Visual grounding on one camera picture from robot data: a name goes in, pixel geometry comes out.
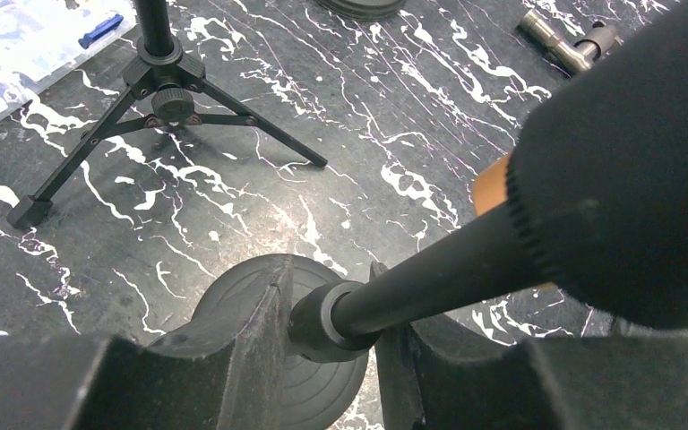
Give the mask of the black round-base mic stand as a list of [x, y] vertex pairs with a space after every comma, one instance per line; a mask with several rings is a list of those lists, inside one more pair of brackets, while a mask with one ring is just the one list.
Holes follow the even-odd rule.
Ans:
[[[506, 191], [547, 281], [641, 326], [688, 327], [688, 1], [529, 115]], [[364, 286], [305, 297], [292, 345], [343, 360], [491, 298], [473, 285], [473, 221], [389, 271], [374, 265]]]

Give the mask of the black tripod mic stand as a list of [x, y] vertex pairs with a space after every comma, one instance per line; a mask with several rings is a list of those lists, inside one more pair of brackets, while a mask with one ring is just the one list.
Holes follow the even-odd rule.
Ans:
[[70, 154], [34, 194], [24, 195], [6, 220], [26, 230], [47, 215], [55, 193], [107, 138], [169, 125], [256, 127], [300, 156], [323, 168], [325, 157], [234, 99], [206, 78], [202, 61], [188, 55], [172, 35], [164, 0], [137, 1], [142, 35], [137, 54], [122, 72], [125, 90], [104, 115], [86, 130]]

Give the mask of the gold microphone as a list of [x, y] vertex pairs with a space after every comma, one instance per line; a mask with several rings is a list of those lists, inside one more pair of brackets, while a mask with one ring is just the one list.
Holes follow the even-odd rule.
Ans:
[[473, 285], [490, 297], [529, 288], [551, 287], [552, 282], [532, 261], [516, 219], [508, 207], [506, 174], [510, 157], [486, 168], [472, 186], [478, 234], [471, 241]]

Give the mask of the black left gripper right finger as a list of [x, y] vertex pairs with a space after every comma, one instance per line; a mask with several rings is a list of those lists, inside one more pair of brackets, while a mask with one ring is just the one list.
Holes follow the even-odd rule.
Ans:
[[688, 336], [505, 347], [446, 315], [376, 344], [388, 429], [688, 429]]

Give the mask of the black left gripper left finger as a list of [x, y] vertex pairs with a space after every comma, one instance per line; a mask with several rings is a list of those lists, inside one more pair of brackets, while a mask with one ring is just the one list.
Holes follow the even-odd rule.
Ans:
[[148, 347], [0, 337], [0, 429], [277, 429], [293, 262]]

